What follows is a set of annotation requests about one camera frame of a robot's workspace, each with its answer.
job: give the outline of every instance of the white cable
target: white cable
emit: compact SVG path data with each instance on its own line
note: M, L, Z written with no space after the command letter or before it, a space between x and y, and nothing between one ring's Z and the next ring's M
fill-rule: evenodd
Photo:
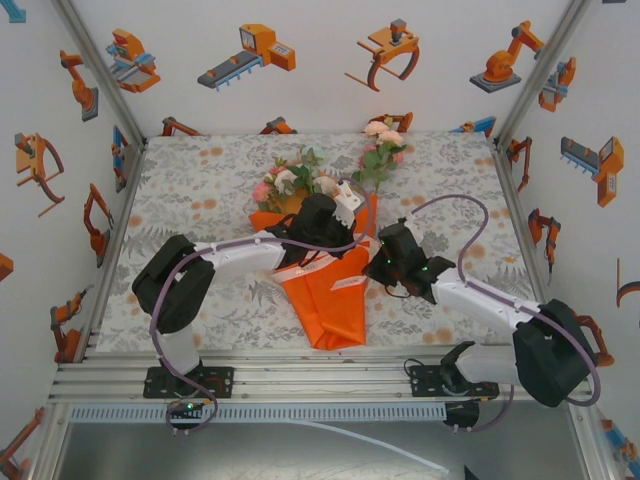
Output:
M387 450L391 450L392 452L399 453L400 455L410 458L411 460L415 460L416 462L421 463L422 465L438 470L444 473L445 475L449 473L448 468L438 465L437 463L430 462L429 460L426 460L422 457L418 457L417 455L414 455L413 453L409 453L406 450L402 450L401 448L395 447L381 440L376 440L375 438L367 437L365 435L360 435L359 433L350 432L349 430L333 427L331 425L325 425L324 423L306 422L304 420L285 420L283 423L293 423L295 425L302 425L305 427L320 428L322 430L329 430L330 432L339 433L340 435L346 435L347 437L353 437L363 442L371 443L373 445L386 448Z

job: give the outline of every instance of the aluminum frame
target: aluminum frame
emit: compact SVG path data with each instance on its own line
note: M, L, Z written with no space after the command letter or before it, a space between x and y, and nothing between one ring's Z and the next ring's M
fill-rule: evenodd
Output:
M124 102L119 89L93 44L89 32L82 24L71 0L51 0L78 47L93 70L105 95L114 106L116 114L126 125L138 151L142 153L144 137L135 118ZM571 0L547 47L536 65L523 93L507 117L500 132L498 150L494 152L498 177L507 206L530 273L536 298L544 301L548 292L541 281L533 257L533 244L527 234L526 217L504 154L508 139L534 103L535 95L557 60L560 50L580 22L592 0ZM127 218L142 170L141 155L135 159L127 199L120 218ZM51 389L45 423L34 442L31 455L32 467L26 472L26 480L50 480L56 478L61 459L65 455L73 405L77 403L150 403L143 399L142 382L146 369L157 365L152 354L102 354L95 351L100 321L117 264L117 257L124 237L126 222L121 221L107 254L105 275L98 293L94 312L85 325L76 361L82 363L61 365ZM415 348L353 348L345 352L320 352L313 349L287 351L234 350L201 352L205 365L230 365L236 370L234 397L230 403L292 403L292 402L412 402L423 401L411 397L410 386L402 371L402 362L409 356L421 359L425 364L439 362L447 353L446 347ZM590 395L590 387L583 382L575 392L576 398ZM531 398L523 389L516 389L516 401ZM606 445L598 431L598 419L594 408L571 407L578 444L581 448L585 473L589 478L614 479L613 459L606 455Z

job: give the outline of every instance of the metal floor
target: metal floor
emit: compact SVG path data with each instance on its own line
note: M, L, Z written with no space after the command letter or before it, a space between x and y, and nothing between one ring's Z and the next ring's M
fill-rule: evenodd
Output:
M490 418L500 405L483 406ZM344 480L588 478L568 409L516 402L507 421L481 435L458 434L437 422L338 423L442 465L431 475L417 462L333 432L286 424L218 424L193 438L164 425L74 424L61 480Z

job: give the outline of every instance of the white wall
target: white wall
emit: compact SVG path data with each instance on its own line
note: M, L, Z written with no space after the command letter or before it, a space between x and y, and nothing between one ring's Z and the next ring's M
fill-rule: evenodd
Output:
M358 131L372 116L407 111L415 113L417 131L450 130L490 115L500 121L524 81L487 94L469 77L508 47L511 29L522 21L530 20L543 41L549 38L567 2L534 3L155 0L151 6L142 0L74 0L106 62L111 57L104 48L115 28L136 35L157 58L160 83L142 93L123 92L146 136L158 135L170 115L218 134L258 133L279 115L305 133ZM344 72L366 77L371 54L356 41L396 18L420 37L421 57L404 82L379 72L376 93ZM297 67L257 69L219 92L199 85L200 75L241 50L238 28L244 23L273 28L279 41L295 49ZM533 52L524 47L515 72L526 79L534 64Z
M55 372L56 351L49 329L49 309L63 305L90 283L99 284L95 254L83 225L89 182L102 193L114 216L125 191L116 195L111 136L116 117L100 95L99 115L83 123L71 91L71 76L60 65L59 50L78 53L49 1L20 0L27 22L9 24L0 15L0 52L4 65L0 89L0 253L14 261L14 272L0 282L0 447L4 447L47 398ZM79 67L88 86L95 79ZM34 182L16 186L27 173L15 170L14 134L38 132L57 149L65 172L50 182L65 200L38 218L49 201ZM55 171L45 155L48 173ZM106 219L95 208L101 230ZM73 320L78 327L90 315L96 289Z
M594 317L604 331L614 366L601 369L599 406L632 441L640 442L637 390L640 374L640 294L629 294L616 307L616 258L622 283L640 280L640 136L636 47L640 4L594 1L561 60L577 59L568 97L555 113L535 105L516 138L533 139L530 183L520 194L525 211L539 207L562 224L551 292L581 314ZM569 137L596 152L611 136L625 151L618 174L618 194L602 208L596 183L560 158L560 139ZM514 167L519 182L522 165ZM546 271L541 244L538 259Z

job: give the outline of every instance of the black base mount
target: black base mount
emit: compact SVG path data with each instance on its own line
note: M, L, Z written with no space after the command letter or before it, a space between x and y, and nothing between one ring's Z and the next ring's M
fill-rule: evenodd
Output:
M231 398L233 391L233 368L231 367L203 367L200 364L186 376L209 390L216 398ZM147 371L142 396L153 399L207 398L204 393L174 377L164 366L151 367Z

